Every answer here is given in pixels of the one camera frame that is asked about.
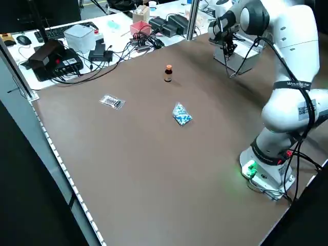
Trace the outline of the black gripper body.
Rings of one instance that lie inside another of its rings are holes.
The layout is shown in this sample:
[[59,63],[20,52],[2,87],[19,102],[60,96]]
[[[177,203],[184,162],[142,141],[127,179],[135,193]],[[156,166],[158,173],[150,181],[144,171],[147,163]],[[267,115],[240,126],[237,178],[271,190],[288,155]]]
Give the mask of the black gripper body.
[[228,43],[231,41],[231,38],[226,36],[226,37],[214,37],[214,38],[209,38],[209,42],[211,45],[213,46],[218,46],[219,48],[227,48],[228,47]]

